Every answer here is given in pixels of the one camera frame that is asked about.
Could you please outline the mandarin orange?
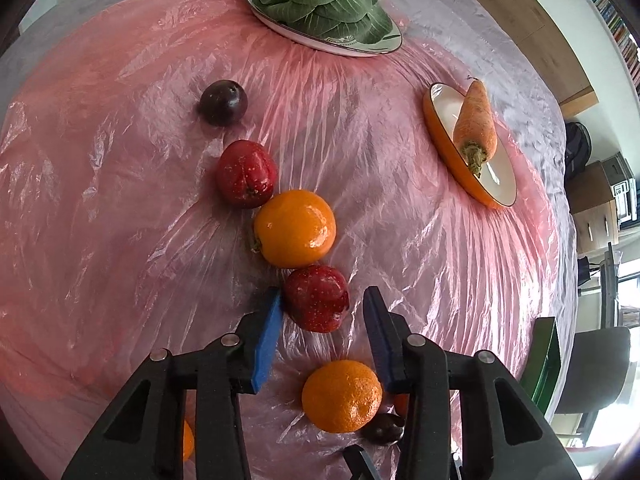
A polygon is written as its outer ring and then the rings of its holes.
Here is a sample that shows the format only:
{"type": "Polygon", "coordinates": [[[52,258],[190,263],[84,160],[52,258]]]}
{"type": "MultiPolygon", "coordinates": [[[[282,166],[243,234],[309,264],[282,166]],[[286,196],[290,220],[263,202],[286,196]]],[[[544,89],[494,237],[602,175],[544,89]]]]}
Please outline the mandarin orange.
{"type": "Polygon", "coordinates": [[[317,368],[302,390],[306,417],[330,434],[350,434],[367,425],[378,412],[383,387],[366,364],[339,360],[317,368]]]}
{"type": "Polygon", "coordinates": [[[194,433],[188,422],[183,423],[182,460],[187,462],[194,453],[194,433]]]}

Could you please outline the dark plum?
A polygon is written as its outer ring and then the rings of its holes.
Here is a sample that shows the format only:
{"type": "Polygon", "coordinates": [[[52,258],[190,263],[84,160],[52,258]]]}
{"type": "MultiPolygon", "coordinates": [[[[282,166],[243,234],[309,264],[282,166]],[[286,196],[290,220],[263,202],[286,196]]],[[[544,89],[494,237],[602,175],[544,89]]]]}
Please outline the dark plum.
{"type": "Polygon", "coordinates": [[[375,445],[397,444],[405,432],[405,421],[395,413],[378,413],[360,430],[363,439],[375,445]]]}
{"type": "Polygon", "coordinates": [[[244,88],[233,80],[217,80],[202,93],[198,114],[209,125],[225,127],[239,122],[248,107],[244,88]]]}

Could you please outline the red apple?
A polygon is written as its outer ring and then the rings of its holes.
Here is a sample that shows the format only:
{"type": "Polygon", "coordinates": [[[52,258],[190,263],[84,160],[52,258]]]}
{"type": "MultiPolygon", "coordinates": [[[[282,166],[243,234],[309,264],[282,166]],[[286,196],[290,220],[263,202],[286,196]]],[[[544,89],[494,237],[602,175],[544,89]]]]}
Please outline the red apple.
{"type": "Polygon", "coordinates": [[[393,406],[395,413],[402,417],[407,418],[408,415],[409,396],[407,393],[399,393],[393,395],[393,406]]]}
{"type": "Polygon", "coordinates": [[[346,278],[333,266],[324,264],[292,272],[284,281],[283,295],[283,310],[307,332],[334,332],[350,307],[346,278]]]}
{"type": "Polygon", "coordinates": [[[262,144],[237,140],[220,155],[214,178],[222,199],[230,206],[254,209],[273,196],[277,166],[262,144]]]}

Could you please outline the small smooth orange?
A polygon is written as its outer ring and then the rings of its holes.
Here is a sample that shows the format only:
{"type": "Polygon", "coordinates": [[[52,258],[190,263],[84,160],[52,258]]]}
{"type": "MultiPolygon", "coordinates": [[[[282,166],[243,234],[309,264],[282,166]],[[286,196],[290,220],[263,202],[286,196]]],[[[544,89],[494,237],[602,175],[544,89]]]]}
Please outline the small smooth orange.
{"type": "Polygon", "coordinates": [[[253,221],[254,240],[262,256],[281,269],[309,266],[323,258],[336,239],[329,204],[307,190],[283,192],[268,200],[253,221]]]}

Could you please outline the green rectangular tray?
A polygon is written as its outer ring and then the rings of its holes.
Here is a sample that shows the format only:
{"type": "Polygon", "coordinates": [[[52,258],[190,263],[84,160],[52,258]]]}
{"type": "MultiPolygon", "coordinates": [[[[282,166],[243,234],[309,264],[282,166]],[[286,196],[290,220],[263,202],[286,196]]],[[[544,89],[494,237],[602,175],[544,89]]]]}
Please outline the green rectangular tray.
{"type": "Polygon", "coordinates": [[[536,318],[520,385],[544,414],[551,403],[561,371],[561,352],[555,318],[536,318]]]}

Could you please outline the dark blue tote bag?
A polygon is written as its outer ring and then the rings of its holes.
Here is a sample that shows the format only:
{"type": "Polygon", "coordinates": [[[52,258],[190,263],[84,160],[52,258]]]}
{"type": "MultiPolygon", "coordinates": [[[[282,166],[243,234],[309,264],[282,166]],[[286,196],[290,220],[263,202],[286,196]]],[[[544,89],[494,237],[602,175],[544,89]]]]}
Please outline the dark blue tote bag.
{"type": "Polygon", "coordinates": [[[588,257],[582,257],[577,260],[577,284],[582,286],[591,280],[591,266],[588,257]]]}

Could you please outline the glass desk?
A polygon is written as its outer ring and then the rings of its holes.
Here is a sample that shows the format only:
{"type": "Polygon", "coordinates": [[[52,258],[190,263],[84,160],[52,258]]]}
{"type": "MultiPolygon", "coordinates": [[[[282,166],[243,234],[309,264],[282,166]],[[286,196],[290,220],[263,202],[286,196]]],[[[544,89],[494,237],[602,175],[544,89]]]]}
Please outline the glass desk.
{"type": "Polygon", "coordinates": [[[600,284],[600,327],[611,328],[620,326],[620,303],[618,302],[618,263],[615,260],[612,243],[603,254],[599,263],[600,284]]]}

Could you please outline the wooden drawer cabinet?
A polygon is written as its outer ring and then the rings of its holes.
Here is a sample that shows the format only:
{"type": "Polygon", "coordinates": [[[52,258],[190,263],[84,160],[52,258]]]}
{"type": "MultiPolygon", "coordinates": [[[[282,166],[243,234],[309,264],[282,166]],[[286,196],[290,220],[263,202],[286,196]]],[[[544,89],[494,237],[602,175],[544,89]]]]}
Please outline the wooden drawer cabinet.
{"type": "Polygon", "coordinates": [[[565,191],[573,216],[579,255],[617,245],[616,200],[602,162],[593,162],[569,180],[565,191]]]}

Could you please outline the orange rimmed plate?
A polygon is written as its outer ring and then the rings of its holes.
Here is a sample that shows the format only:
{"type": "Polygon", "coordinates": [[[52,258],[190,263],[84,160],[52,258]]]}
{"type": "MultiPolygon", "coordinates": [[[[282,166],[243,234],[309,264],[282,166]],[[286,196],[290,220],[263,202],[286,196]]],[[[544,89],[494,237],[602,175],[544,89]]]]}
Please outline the orange rimmed plate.
{"type": "Polygon", "coordinates": [[[501,140],[495,156],[483,165],[477,178],[454,146],[454,126],[463,103],[463,94],[457,89],[435,82],[423,97],[426,128],[440,160],[454,180],[474,200],[492,209],[512,207],[518,197],[518,187],[512,162],[501,140]]]}

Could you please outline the white printer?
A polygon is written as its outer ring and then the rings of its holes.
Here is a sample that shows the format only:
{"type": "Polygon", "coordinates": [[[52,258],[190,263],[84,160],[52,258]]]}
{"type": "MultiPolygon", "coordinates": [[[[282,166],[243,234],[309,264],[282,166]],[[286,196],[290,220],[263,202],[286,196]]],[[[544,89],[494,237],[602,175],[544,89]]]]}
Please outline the white printer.
{"type": "Polygon", "coordinates": [[[618,225],[636,222],[638,218],[637,181],[626,158],[621,152],[617,152],[605,159],[602,166],[614,195],[618,225]]]}

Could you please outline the black backpack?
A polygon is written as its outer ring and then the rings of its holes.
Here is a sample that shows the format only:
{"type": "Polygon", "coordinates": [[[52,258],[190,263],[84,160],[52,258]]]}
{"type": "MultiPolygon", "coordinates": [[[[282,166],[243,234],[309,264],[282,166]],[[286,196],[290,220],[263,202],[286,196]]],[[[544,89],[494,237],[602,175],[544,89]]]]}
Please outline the black backpack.
{"type": "Polygon", "coordinates": [[[587,128],[581,122],[567,122],[565,145],[565,174],[568,182],[585,169],[591,157],[592,143],[587,128]]]}

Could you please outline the orange carrot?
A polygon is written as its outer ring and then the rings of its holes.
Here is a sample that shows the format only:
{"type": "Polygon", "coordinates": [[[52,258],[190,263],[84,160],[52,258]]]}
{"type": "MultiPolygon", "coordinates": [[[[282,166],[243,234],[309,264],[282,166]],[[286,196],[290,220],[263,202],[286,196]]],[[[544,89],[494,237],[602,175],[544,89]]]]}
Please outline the orange carrot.
{"type": "Polygon", "coordinates": [[[477,179],[496,154],[498,136],[485,85],[474,79],[454,126],[454,146],[477,179]]]}

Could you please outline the row of books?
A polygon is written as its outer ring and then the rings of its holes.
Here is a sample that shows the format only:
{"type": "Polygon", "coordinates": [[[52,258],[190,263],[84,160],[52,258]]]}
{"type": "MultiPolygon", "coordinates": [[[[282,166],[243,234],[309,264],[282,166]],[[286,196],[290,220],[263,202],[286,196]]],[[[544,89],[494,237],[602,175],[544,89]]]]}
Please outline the row of books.
{"type": "Polygon", "coordinates": [[[614,6],[612,0],[590,1],[597,8],[618,50],[620,50],[620,54],[623,55],[632,84],[636,89],[636,93],[639,93],[639,41],[634,38],[630,27],[624,20],[623,15],[620,14],[620,11],[614,6]]]}

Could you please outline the white plate with greens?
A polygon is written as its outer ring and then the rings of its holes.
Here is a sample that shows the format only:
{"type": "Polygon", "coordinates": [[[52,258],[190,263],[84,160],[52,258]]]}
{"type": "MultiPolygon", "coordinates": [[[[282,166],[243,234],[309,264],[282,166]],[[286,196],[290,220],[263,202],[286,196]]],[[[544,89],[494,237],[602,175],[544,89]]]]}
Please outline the white plate with greens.
{"type": "Polygon", "coordinates": [[[334,40],[318,39],[303,34],[302,32],[296,32],[296,30],[291,27],[273,21],[262,12],[262,10],[258,8],[258,0],[246,0],[246,2],[250,5],[250,10],[252,10],[256,18],[273,32],[296,42],[296,44],[302,44],[314,50],[348,56],[349,58],[372,58],[372,56],[393,53],[402,46],[402,33],[395,22],[392,22],[392,31],[376,44],[362,44],[358,41],[337,42],[334,40]]]}

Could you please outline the green bok choy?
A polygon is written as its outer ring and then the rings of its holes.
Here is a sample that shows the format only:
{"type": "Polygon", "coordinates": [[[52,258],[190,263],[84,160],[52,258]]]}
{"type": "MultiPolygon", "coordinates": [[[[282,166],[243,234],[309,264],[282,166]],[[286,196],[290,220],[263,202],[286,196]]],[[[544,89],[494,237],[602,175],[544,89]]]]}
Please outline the green bok choy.
{"type": "Polygon", "coordinates": [[[252,0],[275,23],[338,44],[376,44],[390,36],[393,20],[382,0],[252,0]]]}

